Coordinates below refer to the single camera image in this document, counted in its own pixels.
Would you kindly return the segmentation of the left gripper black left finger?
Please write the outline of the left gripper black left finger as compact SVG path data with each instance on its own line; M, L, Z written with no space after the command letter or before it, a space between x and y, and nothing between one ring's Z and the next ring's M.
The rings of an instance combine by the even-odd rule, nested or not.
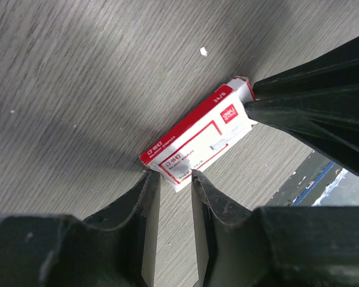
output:
M153 286L160 175L84 220L0 214L0 286Z

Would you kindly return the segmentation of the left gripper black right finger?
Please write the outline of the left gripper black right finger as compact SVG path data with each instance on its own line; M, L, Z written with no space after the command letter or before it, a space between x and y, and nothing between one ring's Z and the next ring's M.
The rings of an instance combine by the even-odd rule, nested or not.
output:
M359 286L359 206L249 210L191 175L200 286Z

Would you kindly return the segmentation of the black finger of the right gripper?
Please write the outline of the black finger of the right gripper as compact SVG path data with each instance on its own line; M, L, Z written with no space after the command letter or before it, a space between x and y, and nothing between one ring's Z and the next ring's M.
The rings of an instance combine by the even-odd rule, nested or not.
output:
M272 96L245 109L250 119L288 133L359 176L359 85Z
M302 65L257 81L258 99L359 85L359 36Z

